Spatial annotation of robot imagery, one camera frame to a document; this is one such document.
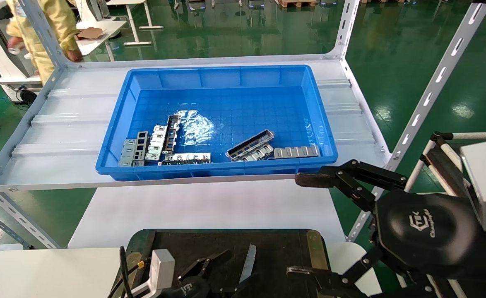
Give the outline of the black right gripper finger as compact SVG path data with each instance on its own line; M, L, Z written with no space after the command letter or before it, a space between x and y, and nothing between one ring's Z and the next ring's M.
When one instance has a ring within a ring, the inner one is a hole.
M375 195L361 183L384 190L404 190L407 177L358 160L350 160L340 166L322 166L318 172L296 174L296 184L301 187L337 188L362 211L373 211Z
M370 286L380 289L377 280L363 282L372 268L385 256L377 246L365 251L361 246L331 246L331 251L322 259L329 269L315 266L289 266L288 276L307 279L321 296L333 298L385 298L383 292L374 292Z

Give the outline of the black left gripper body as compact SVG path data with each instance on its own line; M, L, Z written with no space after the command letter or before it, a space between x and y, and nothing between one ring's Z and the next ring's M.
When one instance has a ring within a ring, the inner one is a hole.
M173 298L207 298L210 292L211 288L203 277L192 276L173 290Z

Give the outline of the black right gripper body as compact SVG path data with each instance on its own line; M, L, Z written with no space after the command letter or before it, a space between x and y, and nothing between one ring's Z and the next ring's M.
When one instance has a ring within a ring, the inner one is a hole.
M391 191L374 206L379 245L408 267L457 266L480 234L463 198Z

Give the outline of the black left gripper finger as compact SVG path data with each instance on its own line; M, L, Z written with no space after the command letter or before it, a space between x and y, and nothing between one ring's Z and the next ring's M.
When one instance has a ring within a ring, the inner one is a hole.
M209 293L211 298L258 298L266 288L263 274L252 274L237 286L215 287Z
M184 282L186 279L192 277L201 277L206 280L215 268L222 266L231 259L232 252L230 250L224 250L220 253L213 253L205 258L196 259L179 274L179 282Z

